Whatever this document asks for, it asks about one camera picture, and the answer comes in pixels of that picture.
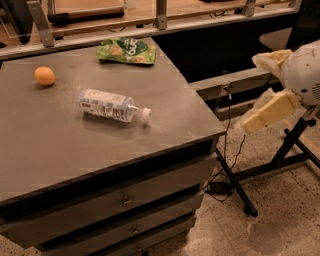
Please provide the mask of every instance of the orange ball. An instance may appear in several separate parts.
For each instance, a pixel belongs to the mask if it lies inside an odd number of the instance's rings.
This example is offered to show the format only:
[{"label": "orange ball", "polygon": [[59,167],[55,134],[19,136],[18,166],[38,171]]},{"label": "orange ball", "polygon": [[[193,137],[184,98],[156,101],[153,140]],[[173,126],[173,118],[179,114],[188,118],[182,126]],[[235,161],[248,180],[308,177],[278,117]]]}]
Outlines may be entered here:
[{"label": "orange ball", "polygon": [[55,76],[51,68],[39,67],[34,71],[34,79],[43,86],[53,85]]}]

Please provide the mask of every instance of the green bag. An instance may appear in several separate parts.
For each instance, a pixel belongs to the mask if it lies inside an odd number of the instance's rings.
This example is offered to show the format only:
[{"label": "green bag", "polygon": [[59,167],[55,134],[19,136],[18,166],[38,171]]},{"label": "green bag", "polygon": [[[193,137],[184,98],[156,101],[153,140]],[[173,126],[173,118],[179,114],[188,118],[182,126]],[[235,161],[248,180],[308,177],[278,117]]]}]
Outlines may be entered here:
[{"label": "green bag", "polygon": [[97,58],[122,63],[154,64],[156,47],[134,38],[106,39],[98,48]]}]

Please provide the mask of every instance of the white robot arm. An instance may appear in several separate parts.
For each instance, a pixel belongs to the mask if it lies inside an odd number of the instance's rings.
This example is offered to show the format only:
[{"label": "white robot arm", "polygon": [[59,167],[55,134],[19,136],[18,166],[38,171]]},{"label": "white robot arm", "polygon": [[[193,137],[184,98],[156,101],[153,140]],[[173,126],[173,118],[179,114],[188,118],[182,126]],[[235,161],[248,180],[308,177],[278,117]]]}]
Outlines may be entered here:
[{"label": "white robot arm", "polygon": [[258,69],[277,76],[285,89],[272,93],[269,102],[244,116],[241,126],[247,133],[293,114],[300,103],[320,105],[320,40],[306,44],[295,52],[280,50],[263,53],[252,60]]}]

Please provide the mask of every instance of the tripod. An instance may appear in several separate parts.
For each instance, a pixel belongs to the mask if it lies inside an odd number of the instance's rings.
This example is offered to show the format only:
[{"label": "tripod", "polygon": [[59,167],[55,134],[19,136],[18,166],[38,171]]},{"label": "tripod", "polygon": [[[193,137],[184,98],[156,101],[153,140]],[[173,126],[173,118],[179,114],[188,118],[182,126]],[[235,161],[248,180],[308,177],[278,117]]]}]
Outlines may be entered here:
[{"label": "tripod", "polygon": [[[259,165],[256,167],[252,167],[237,173],[233,173],[225,159],[221,155],[218,149],[216,149],[216,154],[218,156],[218,161],[224,169],[226,175],[228,176],[231,184],[234,186],[236,191],[238,192],[240,198],[245,204],[245,212],[250,214],[252,217],[258,216],[258,211],[255,209],[253,204],[251,203],[249,197],[246,192],[243,190],[239,181],[248,179],[257,175],[261,175],[267,172],[271,172],[291,164],[296,164],[302,161],[311,160],[318,168],[320,168],[320,160],[317,158],[300,140],[299,137],[304,132],[304,130],[310,126],[313,127],[316,125],[316,120],[313,118],[317,111],[320,109],[320,106],[311,106],[307,109],[305,114],[300,117],[298,122],[295,124],[292,131],[289,129],[285,129],[285,134],[287,135],[284,139],[282,146],[279,148],[273,159],[263,165]],[[302,153],[286,157],[287,153],[290,149],[297,145]]]}]

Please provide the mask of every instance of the floor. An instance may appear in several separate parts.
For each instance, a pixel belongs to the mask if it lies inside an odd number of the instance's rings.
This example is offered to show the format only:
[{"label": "floor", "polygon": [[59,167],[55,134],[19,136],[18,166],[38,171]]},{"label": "floor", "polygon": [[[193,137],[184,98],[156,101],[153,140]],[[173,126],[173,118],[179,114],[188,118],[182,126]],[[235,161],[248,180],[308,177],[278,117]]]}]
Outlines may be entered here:
[{"label": "floor", "polygon": [[[226,149],[229,165],[233,164],[243,139],[235,124],[246,107],[242,105],[231,109]],[[283,129],[292,128],[304,111],[301,107],[294,116],[247,135],[233,171],[269,162],[282,143]],[[226,108],[218,114],[226,127],[228,113]],[[301,140],[318,156],[319,127],[318,122],[301,136]],[[224,151],[224,138],[220,139],[218,147]],[[289,154],[298,151],[293,148]],[[320,171],[315,165],[307,161],[242,181],[241,184],[257,208],[258,217],[244,213],[244,205],[236,192],[222,203],[206,194],[197,211],[195,227],[187,234],[152,247],[149,255],[320,255]],[[220,195],[218,199],[223,200],[225,196]],[[23,250],[0,236],[0,255],[33,256],[40,255],[40,252],[33,248]]]}]

